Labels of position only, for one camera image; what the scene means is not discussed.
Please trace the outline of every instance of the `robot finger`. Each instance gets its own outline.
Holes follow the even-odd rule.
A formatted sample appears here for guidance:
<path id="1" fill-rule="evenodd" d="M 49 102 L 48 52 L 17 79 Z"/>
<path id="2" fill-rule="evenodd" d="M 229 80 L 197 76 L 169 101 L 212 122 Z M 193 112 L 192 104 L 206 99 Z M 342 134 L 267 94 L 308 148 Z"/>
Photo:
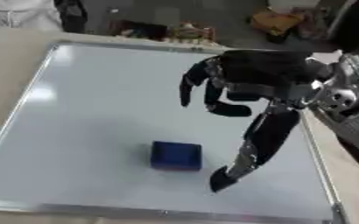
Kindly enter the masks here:
<path id="1" fill-rule="evenodd" d="M 211 80 L 208 80 L 204 103 L 209 112 L 219 116 L 251 116 L 251 109 L 243 105 L 232 105 L 219 101 L 223 89 L 214 86 Z"/>
<path id="2" fill-rule="evenodd" d="M 205 60 L 194 64 L 189 71 L 183 76 L 181 83 L 179 84 L 179 97 L 181 99 L 181 105 L 187 107 L 191 101 L 191 93 L 193 86 L 198 87 L 202 82 L 209 78 L 209 74 L 206 71 L 207 63 Z"/>

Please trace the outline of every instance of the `robotic hand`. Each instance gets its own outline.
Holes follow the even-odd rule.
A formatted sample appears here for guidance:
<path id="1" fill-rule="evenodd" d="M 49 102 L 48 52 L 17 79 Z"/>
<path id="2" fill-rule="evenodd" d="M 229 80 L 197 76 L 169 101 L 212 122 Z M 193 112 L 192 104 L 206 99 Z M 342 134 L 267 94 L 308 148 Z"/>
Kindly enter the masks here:
<path id="1" fill-rule="evenodd" d="M 182 106 L 194 86 L 207 81 L 204 103 L 219 116 L 250 116 L 251 109 L 219 101 L 223 90 L 233 102 L 269 101 L 243 136 L 235 162 L 210 179 L 213 192 L 265 164 L 299 123 L 298 110 L 310 108 L 346 144 L 359 149 L 359 58 L 343 55 L 325 65 L 304 52 L 228 51 L 195 64 L 179 85 Z"/>

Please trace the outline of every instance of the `white surface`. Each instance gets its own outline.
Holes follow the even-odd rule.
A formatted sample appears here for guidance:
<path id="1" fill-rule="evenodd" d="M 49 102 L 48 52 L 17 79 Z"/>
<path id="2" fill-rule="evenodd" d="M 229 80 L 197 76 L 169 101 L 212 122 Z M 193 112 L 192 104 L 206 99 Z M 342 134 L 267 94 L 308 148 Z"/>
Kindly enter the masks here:
<path id="1" fill-rule="evenodd" d="M 234 159 L 254 117 L 206 113 L 202 89 L 190 108 L 180 106 L 181 74 L 205 57 L 61 47 L 0 140 L 0 200 L 330 219 L 299 128 L 240 184 L 208 190 L 210 173 Z M 153 140 L 202 144 L 203 169 L 150 169 Z"/>

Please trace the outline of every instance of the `white cloth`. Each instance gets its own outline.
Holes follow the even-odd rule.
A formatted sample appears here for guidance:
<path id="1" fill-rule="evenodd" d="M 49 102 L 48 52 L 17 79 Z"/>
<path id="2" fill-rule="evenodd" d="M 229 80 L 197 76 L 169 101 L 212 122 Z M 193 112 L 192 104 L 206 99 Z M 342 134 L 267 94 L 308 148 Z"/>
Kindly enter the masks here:
<path id="1" fill-rule="evenodd" d="M 0 0 L 0 27 L 62 31 L 53 0 Z"/>
<path id="2" fill-rule="evenodd" d="M 53 0 L 0 0 L 0 11 L 55 9 Z"/>

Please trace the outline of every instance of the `floor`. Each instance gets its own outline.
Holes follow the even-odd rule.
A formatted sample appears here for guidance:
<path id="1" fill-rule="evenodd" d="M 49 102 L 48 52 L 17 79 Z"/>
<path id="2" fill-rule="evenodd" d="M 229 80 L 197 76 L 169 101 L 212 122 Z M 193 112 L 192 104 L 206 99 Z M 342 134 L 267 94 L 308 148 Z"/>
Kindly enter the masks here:
<path id="1" fill-rule="evenodd" d="M 225 46 L 252 49 L 279 49 L 328 52 L 331 48 L 290 37 L 283 45 L 265 40 L 264 34 L 245 24 L 244 19 L 265 8 L 263 0 L 84 0 L 88 9 L 87 30 L 100 33 L 104 21 L 128 19 L 161 25 L 177 25 L 190 21 L 216 29 L 217 41 Z"/>

